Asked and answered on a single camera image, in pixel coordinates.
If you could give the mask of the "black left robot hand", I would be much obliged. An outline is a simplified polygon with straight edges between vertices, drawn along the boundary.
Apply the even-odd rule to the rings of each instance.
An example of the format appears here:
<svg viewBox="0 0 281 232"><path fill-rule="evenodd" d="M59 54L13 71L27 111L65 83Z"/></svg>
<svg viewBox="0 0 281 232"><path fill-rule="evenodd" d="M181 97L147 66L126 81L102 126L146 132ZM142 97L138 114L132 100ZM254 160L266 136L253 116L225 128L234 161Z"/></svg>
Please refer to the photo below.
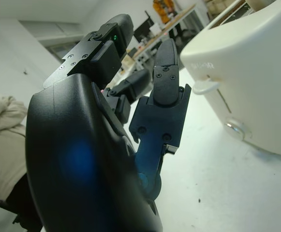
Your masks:
<svg viewBox="0 0 281 232"><path fill-rule="evenodd" d="M48 232L161 232L155 204L165 154L180 145L191 87L179 85L173 39L159 46L152 72L114 88L133 37L119 14L90 32L32 96L26 164Z"/></svg>

